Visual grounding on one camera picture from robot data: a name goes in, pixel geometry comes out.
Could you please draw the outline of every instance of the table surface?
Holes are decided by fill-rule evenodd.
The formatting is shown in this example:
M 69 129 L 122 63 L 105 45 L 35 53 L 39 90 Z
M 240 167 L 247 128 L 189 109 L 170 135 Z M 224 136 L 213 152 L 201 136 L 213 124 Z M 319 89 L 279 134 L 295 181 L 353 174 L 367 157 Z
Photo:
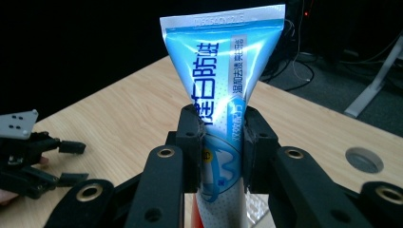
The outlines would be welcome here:
M 190 104 L 169 57 L 84 98 L 34 126 L 53 138 L 86 144 L 83 155 L 44 155 L 47 165 L 35 165 L 54 176 L 88 173 L 115 186 L 141 173 L 148 153 L 163 145 L 177 129 L 181 108 Z M 258 82 L 249 105 L 258 109 L 278 134 L 281 145 L 309 152 L 334 182 L 359 192 L 366 181 L 386 181 L 403 187 L 403 138 Z M 345 158 L 352 147 L 369 149 L 384 168 L 368 174 Z M 69 188 L 56 188 L 40 199 L 19 197 L 0 208 L 1 227 L 43 227 Z M 190 224 L 191 195 L 185 197 L 185 227 Z

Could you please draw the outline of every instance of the desk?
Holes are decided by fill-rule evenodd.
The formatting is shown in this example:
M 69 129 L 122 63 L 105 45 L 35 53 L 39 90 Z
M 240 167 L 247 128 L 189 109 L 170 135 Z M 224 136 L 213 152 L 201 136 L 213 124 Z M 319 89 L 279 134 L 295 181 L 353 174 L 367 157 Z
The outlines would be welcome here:
M 181 108 L 189 103 L 170 59 L 162 58 L 37 123 L 34 131 L 86 144 L 83 155 L 49 151 L 50 163 L 38 167 L 55 176 L 86 172 L 90 179 L 117 186 L 143 171 L 148 153 L 177 129 Z M 263 83 L 249 105 L 273 127 L 281 145 L 308 151 L 335 182 L 356 192 L 366 181 L 403 187 L 402 138 Z M 345 152 L 355 146 L 374 151 L 384 169 L 367 174 L 353 168 Z M 0 225 L 42 227 L 68 189 L 57 188 L 40 199 L 15 199 L 0 209 Z M 191 196 L 186 195 L 185 227 L 190 212 Z

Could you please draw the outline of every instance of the floor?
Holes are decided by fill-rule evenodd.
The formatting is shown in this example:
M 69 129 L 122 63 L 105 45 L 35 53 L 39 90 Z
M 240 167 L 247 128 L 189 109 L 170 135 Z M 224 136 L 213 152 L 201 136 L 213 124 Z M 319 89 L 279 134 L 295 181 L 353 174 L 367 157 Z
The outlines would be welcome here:
M 300 53 L 295 61 L 279 63 L 277 72 L 266 70 L 260 79 L 344 114 L 346 108 L 373 81 L 381 66 L 381 62 L 329 64 L 314 54 Z M 403 137 L 401 63 L 396 62 L 384 81 L 385 85 L 356 119 Z

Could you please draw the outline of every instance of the black metal bracket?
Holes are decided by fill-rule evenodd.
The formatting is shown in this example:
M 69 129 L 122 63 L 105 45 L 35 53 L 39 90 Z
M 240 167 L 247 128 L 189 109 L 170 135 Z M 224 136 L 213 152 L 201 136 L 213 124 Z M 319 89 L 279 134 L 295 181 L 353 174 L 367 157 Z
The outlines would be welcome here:
M 403 189 L 368 182 L 360 193 L 334 183 L 308 152 L 280 146 L 259 112 L 245 114 L 245 191 L 268 194 L 277 227 L 403 227 Z M 70 189 L 46 227 L 183 227 L 183 196 L 200 183 L 202 123 L 188 105 L 178 131 L 153 149 L 142 174 L 116 188 L 86 180 Z

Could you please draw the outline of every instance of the blue toothpaste tube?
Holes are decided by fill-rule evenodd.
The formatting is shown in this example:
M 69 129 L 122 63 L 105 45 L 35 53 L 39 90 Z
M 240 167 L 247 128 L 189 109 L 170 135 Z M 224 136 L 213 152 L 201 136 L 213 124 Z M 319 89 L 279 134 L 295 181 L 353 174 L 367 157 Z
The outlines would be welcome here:
M 194 227 L 246 227 L 243 116 L 278 42 L 284 5 L 160 18 L 163 40 L 203 120 Z

